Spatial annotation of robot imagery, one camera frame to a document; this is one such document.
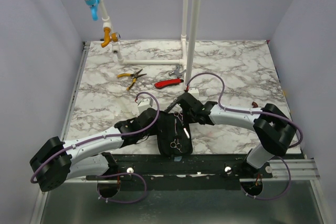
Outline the silver thinning scissors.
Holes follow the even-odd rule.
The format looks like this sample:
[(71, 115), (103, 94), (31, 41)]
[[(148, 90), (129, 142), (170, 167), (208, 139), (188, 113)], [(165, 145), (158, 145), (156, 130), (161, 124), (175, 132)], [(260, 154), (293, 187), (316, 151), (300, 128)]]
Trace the silver thinning scissors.
[(173, 114), (174, 114), (175, 117), (177, 117), (177, 118), (179, 119), (179, 121), (180, 121), (180, 123), (181, 123), (181, 126), (182, 126), (182, 128), (183, 128), (183, 130), (184, 130), (184, 133), (185, 133), (187, 139), (190, 139), (190, 134), (189, 134), (189, 132), (187, 131), (187, 128), (184, 126), (184, 122), (183, 122), (183, 112), (182, 112), (182, 111), (180, 111), (180, 112), (175, 111)]

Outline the black fabric tool case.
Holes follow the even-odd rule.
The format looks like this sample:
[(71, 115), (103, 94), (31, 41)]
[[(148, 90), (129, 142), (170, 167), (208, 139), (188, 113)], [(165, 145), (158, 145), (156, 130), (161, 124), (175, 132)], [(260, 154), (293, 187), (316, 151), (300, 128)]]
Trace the black fabric tool case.
[(160, 112), (156, 121), (158, 149), (162, 156), (187, 156), (193, 152), (190, 126), (182, 111)]

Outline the silver hair scissors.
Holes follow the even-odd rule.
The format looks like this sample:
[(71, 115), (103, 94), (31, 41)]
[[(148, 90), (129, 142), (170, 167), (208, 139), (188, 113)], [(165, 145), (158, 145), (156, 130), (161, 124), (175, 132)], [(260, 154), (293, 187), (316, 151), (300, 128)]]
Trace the silver hair scissors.
[(177, 132), (177, 119), (174, 121), (174, 138), (173, 141), (170, 143), (170, 148), (178, 150), (182, 153), (182, 144), (179, 141), (179, 136)]

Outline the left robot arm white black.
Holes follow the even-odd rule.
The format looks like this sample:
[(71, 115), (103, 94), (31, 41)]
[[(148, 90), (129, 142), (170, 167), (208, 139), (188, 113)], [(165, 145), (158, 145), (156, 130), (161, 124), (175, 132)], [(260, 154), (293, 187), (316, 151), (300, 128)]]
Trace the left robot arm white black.
[(134, 145), (150, 135), (159, 114), (158, 110), (149, 108), (139, 116), (120, 121), (93, 136), (65, 141), (57, 136), (48, 139), (29, 161), (33, 171), (30, 182), (38, 184), (42, 192), (59, 187), (68, 179), (71, 168), (80, 161), (105, 151)]

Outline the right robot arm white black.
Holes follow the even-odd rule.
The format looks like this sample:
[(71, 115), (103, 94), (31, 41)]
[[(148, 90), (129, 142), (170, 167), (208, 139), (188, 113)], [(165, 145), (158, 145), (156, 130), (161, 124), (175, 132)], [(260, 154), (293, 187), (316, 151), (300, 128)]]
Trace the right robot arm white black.
[(266, 162), (275, 156), (285, 156), (296, 134), (296, 128), (274, 104), (243, 110), (208, 101), (202, 104), (185, 92), (176, 99), (188, 123), (200, 125), (230, 125), (254, 131), (260, 143), (249, 151), (240, 166), (249, 178), (259, 174)]

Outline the black hair comb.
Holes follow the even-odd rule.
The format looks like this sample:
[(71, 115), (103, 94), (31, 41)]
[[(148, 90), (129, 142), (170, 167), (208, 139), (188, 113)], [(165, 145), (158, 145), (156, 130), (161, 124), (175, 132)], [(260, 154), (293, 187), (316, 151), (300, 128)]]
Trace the black hair comb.
[(176, 106), (181, 106), (181, 101), (182, 98), (178, 97), (176, 98), (170, 105), (168, 105), (168, 107), (164, 110), (165, 113), (169, 113), (170, 111), (172, 111)]

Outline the red utility knife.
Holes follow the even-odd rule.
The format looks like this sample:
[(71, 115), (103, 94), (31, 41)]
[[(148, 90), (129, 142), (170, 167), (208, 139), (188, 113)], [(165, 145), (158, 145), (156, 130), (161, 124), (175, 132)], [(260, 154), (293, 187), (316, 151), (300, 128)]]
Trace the red utility knife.
[(155, 83), (154, 87), (157, 88), (157, 89), (163, 89), (163, 88), (166, 88), (166, 87), (179, 85), (183, 82), (184, 82), (184, 80), (180, 79), (180, 78), (169, 79), (169, 80), (164, 80), (164, 81), (160, 81), (160, 82)]

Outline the brown faucet tap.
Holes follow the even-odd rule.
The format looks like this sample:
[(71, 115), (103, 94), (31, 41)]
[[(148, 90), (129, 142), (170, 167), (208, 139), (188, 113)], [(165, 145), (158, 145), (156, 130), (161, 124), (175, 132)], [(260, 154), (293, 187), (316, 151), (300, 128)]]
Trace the brown faucet tap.
[(251, 106), (252, 106), (252, 108), (262, 108), (262, 106), (261, 105), (259, 105), (257, 102), (255, 102), (255, 101), (253, 101), (252, 103), (251, 103)]

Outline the orange faucet tap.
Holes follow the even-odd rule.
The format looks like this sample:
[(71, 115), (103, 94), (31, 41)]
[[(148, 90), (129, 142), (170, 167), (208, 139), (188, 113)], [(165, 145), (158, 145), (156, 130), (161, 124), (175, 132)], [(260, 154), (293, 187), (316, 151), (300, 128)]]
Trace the orange faucet tap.
[(120, 34), (119, 33), (112, 33), (111, 28), (104, 27), (103, 28), (104, 37), (103, 42), (101, 43), (101, 47), (106, 47), (111, 42), (118, 42), (120, 40)]

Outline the blue faucet tap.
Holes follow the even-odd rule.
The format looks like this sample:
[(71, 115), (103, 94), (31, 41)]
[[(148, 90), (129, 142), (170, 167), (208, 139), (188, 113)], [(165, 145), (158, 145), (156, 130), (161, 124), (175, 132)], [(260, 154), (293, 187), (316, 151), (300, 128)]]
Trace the blue faucet tap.
[(87, 6), (89, 6), (91, 11), (91, 17), (94, 21), (98, 20), (98, 6), (100, 0), (85, 0)]

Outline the yellow handled pliers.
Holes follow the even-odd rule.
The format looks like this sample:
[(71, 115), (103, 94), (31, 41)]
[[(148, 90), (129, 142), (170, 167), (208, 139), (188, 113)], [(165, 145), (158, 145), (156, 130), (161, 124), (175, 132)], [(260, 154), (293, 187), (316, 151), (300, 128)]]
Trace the yellow handled pliers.
[(127, 90), (130, 90), (140, 77), (143, 77), (146, 75), (146, 73), (141, 73), (142, 70), (143, 69), (140, 69), (139, 71), (135, 73), (122, 73), (122, 74), (117, 75), (117, 78), (123, 78), (123, 77), (132, 78), (131, 84), (127, 87)]

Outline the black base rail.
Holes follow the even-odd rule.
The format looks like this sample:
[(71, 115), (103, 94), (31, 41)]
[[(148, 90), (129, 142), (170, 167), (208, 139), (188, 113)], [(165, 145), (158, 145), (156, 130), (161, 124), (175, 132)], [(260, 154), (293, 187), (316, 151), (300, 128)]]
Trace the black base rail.
[(259, 171), (243, 164), (241, 155), (191, 155), (166, 158), (161, 155), (101, 155), (87, 158), (70, 169), (66, 180), (82, 178), (96, 182), (108, 193), (150, 190), (240, 190), (240, 183), (271, 178), (268, 163)]

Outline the white PVC pipe frame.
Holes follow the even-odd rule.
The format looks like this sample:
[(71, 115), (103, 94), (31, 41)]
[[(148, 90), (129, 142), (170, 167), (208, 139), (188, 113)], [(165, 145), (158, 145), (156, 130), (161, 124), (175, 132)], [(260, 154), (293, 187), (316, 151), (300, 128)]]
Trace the white PVC pipe frame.
[[(201, 0), (192, 0), (191, 16), (188, 18), (188, 0), (183, 0), (183, 11), (182, 11), (182, 32), (181, 32), (181, 49), (182, 57), (179, 60), (126, 60), (121, 54), (120, 41), (111, 42), (108, 45), (112, 46), (112, 54), (116, 55), (117, 61), (120, 65), (180, 65), (184, 73), (185, 88), (188, 90), (190, 88), (190, 83), (192, 79), (193, 61), (195, 44), (198, 30), (198, 20), (200, 12)], [(102, 28), (111, 28), (112, 33), (116, 33), (113, 30), (113, 25), (111, 18), (108, 15), (107, 9), (104, 4), (104, 0), (100, 0), (98, 6), (98, 19), (101, 17), (103, 21)], [(190, 30), (187, 31), (187, 21), (190, 19)]]

